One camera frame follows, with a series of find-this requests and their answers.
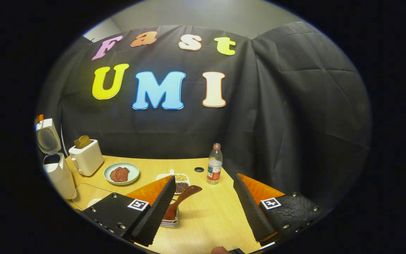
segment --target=water bottle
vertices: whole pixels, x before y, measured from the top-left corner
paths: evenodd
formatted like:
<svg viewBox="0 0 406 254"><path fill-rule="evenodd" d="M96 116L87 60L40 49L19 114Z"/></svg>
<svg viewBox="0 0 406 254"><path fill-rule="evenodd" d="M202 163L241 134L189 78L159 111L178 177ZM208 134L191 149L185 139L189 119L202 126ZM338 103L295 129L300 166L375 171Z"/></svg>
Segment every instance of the water bottle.
<svg viewBox="0 0 406 254"><path fill-rule="evenodd" d="M206 181L210 185L216 185L219 183L220 171L222 170L222 151L220 151L220 144L215 143L213 145L213 150L209 154L208 161L208 176Z"/></svg>

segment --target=wooden table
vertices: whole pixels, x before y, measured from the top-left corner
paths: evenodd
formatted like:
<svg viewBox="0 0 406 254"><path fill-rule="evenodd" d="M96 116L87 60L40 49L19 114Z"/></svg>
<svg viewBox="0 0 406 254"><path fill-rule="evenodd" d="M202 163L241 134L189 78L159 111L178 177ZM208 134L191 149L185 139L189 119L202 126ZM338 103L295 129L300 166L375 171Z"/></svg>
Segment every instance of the wooden table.
<svg viewBox="0 0 406 254"><path fill-rule="evenodd" d="M203 190L186 199L179 205L179 227L159 227L153 244L147 249L169 253L202 253L209 254L216 246L224 246L227 250L240 248L245 253L261 249L248 226L239 198L233 188L232 178L221 171L219 184L206 183L208 158L202 159L132 159L103 156L104 163L90 177L80 175L71 157L66 159L73 174L76 186L87 183L110 192L127 194L156 180L159 174L186 174L191 185L198 185ZM109 183L103 171L111 164L129 162L140 169L139 178L130 185L117 186ZM204 172L196 172L194 168L202 167ZM68 204L79 209L71 200Z"/></svg>

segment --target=bottle label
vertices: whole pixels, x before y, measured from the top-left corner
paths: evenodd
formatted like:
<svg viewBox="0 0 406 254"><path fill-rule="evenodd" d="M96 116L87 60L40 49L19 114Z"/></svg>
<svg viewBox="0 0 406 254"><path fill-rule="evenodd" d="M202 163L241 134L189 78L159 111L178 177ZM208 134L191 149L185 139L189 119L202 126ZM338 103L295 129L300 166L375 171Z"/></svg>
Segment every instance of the bottle label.
<svg viewBox="0 0 406 254"><path fill-rule="evenodd" d="M208 179L209 180L219 180L221 170L222 170L222 166L208 165Z"/></svg>

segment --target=beans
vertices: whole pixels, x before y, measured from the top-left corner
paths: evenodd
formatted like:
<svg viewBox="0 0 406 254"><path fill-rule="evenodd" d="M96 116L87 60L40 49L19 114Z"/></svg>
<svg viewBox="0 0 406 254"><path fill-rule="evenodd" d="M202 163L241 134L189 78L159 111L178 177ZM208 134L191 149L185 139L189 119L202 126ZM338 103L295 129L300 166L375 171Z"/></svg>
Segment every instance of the beans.
<svg viewBox="0 0 406 254"><path fill-rule="evenodd" d="M182 193L189 185L187 183L176 183L175 193Z"/></svg>
<svg viewBox="0 0 406 254"><path fill-rule="evenodd" d="M175 181L187 181L187 177L185 175L175 175Z"/></svg>

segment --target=gray wall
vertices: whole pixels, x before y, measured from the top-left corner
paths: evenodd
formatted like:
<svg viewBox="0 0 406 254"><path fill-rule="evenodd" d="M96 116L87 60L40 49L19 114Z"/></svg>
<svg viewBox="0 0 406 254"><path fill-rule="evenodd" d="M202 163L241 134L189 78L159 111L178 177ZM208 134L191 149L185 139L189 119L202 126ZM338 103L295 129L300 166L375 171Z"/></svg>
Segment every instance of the gray wall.
<svg viewBox="0 0 406 254"><path fill-rule="evenodd" d="M219 29L249 38L301 20L263 0L145 0L111 17L121 31L183 24ZM92 34L89 39L95 37L95 42L109 36L105 35L108 26L105 23L87 32Z"/></svg>

